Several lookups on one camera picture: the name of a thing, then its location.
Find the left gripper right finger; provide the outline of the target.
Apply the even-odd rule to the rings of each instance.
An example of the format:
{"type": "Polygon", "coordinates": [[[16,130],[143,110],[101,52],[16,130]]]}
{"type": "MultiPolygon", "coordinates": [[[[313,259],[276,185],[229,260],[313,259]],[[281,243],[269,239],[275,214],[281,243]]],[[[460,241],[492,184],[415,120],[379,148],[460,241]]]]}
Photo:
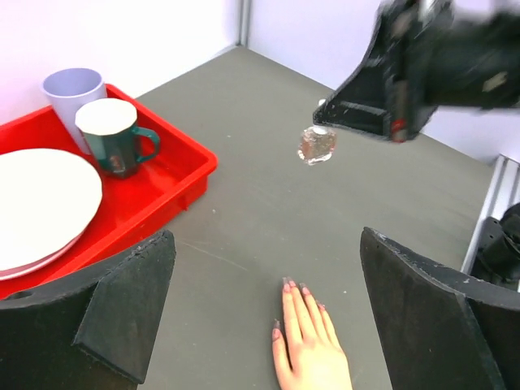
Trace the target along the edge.
{"type": "Polygon", "coordinates": [[[517,389],[519,294],[423,257],[373,228],[360,258],[395,389],[517,389]]]}

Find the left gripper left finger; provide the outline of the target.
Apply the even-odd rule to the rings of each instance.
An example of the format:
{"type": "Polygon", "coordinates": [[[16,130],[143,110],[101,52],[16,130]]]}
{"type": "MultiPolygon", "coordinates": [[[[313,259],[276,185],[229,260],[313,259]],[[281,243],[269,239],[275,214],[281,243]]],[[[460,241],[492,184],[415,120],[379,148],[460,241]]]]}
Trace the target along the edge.
{"type": "Polygon", "coordinates": [[[3,389],[135,389],[145,382],[176,259],[163,230],[1,301],[3,389]]]}

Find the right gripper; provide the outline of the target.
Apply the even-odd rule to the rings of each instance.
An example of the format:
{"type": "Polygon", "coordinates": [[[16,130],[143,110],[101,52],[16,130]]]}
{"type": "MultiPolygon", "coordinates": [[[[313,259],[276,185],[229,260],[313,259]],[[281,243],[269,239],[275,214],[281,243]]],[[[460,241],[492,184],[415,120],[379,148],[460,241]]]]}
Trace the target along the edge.
{"type": "Polygon", "coordinates": [[[450,1],[388,1],[353,73],[313,113],[313,124],[403,143],[438,106],[427,100],[437,28],[452,24],[450,1]]]}

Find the glitter nail polish bottle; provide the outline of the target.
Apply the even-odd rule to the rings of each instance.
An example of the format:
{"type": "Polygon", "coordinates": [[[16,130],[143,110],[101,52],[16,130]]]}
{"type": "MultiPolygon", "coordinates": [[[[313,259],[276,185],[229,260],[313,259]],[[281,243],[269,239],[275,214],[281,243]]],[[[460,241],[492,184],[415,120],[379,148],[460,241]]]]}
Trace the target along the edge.
{"type": "Polygon", "coordinates": [[[297,155],[307,165],[324,163],[332,157],[337,134],[333,128],[328,127],[328,130],[328,134],[318,135],[311,125],[302,132],[297,155]]]}

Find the white nail polish cap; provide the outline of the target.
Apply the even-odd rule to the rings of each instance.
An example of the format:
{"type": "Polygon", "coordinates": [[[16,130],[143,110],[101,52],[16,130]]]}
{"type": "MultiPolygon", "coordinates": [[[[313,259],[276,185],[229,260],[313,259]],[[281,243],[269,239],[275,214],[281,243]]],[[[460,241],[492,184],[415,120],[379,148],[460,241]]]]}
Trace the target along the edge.
{"type": "MultiPolygon", "coordinates": [[[[320,108],[323,103],[326,101],[325,98],[321,98],[318,100],[318,108],[320,108]]],[[[326,135],[329,133],[329,130],[328,130],[328,127],[325,127],[325,126],[322,126],[322,125],[318,125],[318,124],[313,124],[313,131],[318,134],[318,135],[326,135]]]]}

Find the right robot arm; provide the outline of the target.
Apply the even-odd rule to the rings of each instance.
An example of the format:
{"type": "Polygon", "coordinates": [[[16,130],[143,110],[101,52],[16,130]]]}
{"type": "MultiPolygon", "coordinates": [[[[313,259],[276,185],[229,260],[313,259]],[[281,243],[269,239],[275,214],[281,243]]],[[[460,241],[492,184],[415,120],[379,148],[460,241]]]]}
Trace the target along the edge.
{"type": "Polygon", "coordinates": [[[441,106],[519,108],[518,9],[477,16],[450,1],[382,3],[362,61],[313,123],[401,143],[441,106]]]}

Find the mannequin hand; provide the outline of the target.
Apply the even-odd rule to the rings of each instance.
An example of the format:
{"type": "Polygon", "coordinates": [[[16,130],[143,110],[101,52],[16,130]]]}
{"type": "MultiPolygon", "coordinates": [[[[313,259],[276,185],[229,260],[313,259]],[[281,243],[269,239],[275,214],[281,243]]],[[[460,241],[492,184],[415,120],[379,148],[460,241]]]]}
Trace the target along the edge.
{"type": "Polygon", "coordinates": [[[352,390],[349,362],[325,306],[309,288],[284,277],[283,320],[272,329],[272,354],[283,390],[352,390]]]}

